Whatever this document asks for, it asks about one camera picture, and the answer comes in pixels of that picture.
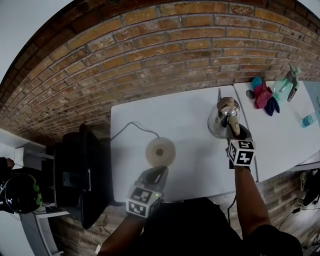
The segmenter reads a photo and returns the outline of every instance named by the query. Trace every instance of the white tabletop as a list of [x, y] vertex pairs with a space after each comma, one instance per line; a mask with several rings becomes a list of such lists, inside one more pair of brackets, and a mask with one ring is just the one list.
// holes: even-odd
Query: white tabletop
[[[266, 82], [271, 87], [274, 81]], [[255, 109], [254, 100], [246, 96], [251, 83], [233, 85], [239, 97], [248, 129], [256, 143], [258, 180], [264, 181], [304, 162], [320, 150], [320, 126], [316, 122], [306, 128], [300, 119], [315, 112], [305, 85], [300, 86], [291, 102], [284, 101], [280, 113], [267, 115]]]
[[[222, 86], [223, 97], [238, 100], [232, 85]], [[234, 171], [229, 169], [227, 141], [215, 138], [207, 127], [209, 113], [217, 103], [218, 88], [197, 89], [142, 99], [113, 106], [111, 137], [127, 123], [137, 121], [160, 137], [173, 141], [176, 158], [169, 166], [165, 201], [209, 197], [235, 190]], [[240, 123], [247, 127], [243, 114]], [[111, 141], [114, 199], [124, 202], [129, 187], [141, 172], [151, 168], [145, 157], [147, 144], [156, 136], [129, 125]], [[256, 179], [255, 164], [251, 172]]]

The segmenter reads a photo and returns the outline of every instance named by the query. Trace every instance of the wooden floor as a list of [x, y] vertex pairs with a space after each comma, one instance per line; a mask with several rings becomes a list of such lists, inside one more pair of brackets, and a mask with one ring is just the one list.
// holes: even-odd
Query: wooden floor
[[[281, 222], [296, 207], [294, 200], [296, 197], [303, 198], [304, 192], [300, 191], [300, 172], [285, 172], [269, 180], [259, 183], [258, 189], [266, 203], [272, 224], [279, 227]], [[227, 216], [227, 208], [234, 200], [235, 193], [223, 196], [211, 197], [210, 199], [220, 205], [221, 210]], [[309, 205], [306, 209], [320, 208], [317, 205]], [[126, 216], [124, 206], [109, 206], [100, 216], [98, 223], [101, 224], [107, 215], [108, 222], [106, 230], [112, 233]], [[231, 226], [241, 236], [241, 229], [237, 216], [237, 205], [230, 210]], [[97, 245], [94, 244], [92, 237], [96, 236], [102, 241], [108, 238], [109, 234], [97, 223], [88, 230], [84, 230], [81, 224], [67, 215], [51, 218], [50, 226], [52, 232], [56, 235], [69, 239], [77, 244], [95, 251]], [[304, 255], [312, 254], [315, 249], [312, 246], [314, 241], [320, 239], [320, 210], [303, 210], [296, 214], [291, 214], [281, 227], [285, 231], [299, 239], [302, 246], [307, 248], [303, 250]], [[65, 239], [54, 237], [59, 249], [64, 251], [66, 256], [90, 256], [95, 253], [67, 241]]]

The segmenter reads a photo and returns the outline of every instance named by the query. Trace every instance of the pink cloth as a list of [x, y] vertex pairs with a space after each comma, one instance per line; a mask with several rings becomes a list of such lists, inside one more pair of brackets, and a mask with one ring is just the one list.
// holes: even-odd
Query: pink cloth
[[273, 93], [270, 87], [267, 87], [266, 82], [263, 81], [261, 85], [257, 85], [254, 88], [254, 95], [254, 106], [257, 109], [263, 109], [267, 105], [267, 102], [272, 97]]

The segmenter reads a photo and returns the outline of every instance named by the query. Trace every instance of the brick wall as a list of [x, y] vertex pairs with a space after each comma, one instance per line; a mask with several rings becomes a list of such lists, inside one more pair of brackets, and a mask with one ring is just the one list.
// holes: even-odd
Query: brick wall
[[0, 85], [0, 128], [44, 144], [88, 124], [109, 136], [113, 105], [275, 80], [289, 63], [320, 81], [320, 21], [294, 0], [87, 0], [47, 22]]

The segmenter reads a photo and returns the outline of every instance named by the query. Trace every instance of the silver kettle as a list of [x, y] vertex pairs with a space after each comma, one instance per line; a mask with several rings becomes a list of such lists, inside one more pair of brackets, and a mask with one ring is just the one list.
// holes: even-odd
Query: silver kettle
[[218, 88], [218, 100], [213, 106], [208, 117], [208, 129], [217, 138], [226, 137], [227, 125], [230, 124], [235, 133], [240, 133], [239, 127], [240, 106], [233, 97], [221, 97], [221, 89]]

